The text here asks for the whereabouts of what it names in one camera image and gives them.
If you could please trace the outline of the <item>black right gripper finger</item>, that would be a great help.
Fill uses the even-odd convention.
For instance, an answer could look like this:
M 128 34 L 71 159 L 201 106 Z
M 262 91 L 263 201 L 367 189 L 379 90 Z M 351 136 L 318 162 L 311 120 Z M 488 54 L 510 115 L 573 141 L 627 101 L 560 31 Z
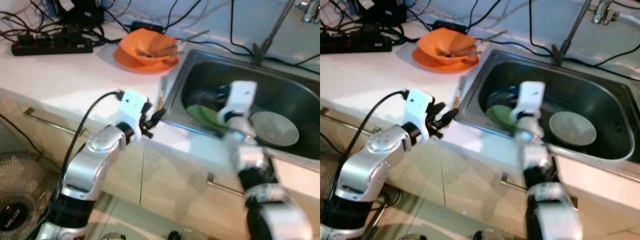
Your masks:
M 189 94 L 189 106 L 217 108 L 218 104 L 218 90 L 216 89 L 197 89 Z
M 486 106 L 510 106 L 511 105 L 511 89 L 498 90 L 487 97 Z

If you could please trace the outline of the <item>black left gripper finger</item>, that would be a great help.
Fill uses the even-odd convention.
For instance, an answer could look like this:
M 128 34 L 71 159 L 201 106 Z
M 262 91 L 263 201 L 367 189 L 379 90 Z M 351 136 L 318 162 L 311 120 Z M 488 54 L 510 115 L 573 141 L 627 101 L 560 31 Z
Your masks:
M 440 127 L 447 127 L 450 123 L 455 119 L 455 117 L 459 114 L 459 109 L 451 109 L 445 114 L 442 115 L 441 119 L 439 119 Z
M 157 126 L 158 123 L 162 120 L 162 118 L 166 115 L 166 113 L 167 113 L 167 110 L 164 108 L 160 108 L 159 110 L 154 112 L 154 114 L 151 115 L 151 118 L 150 118 L 150 126 L 151 127 Z

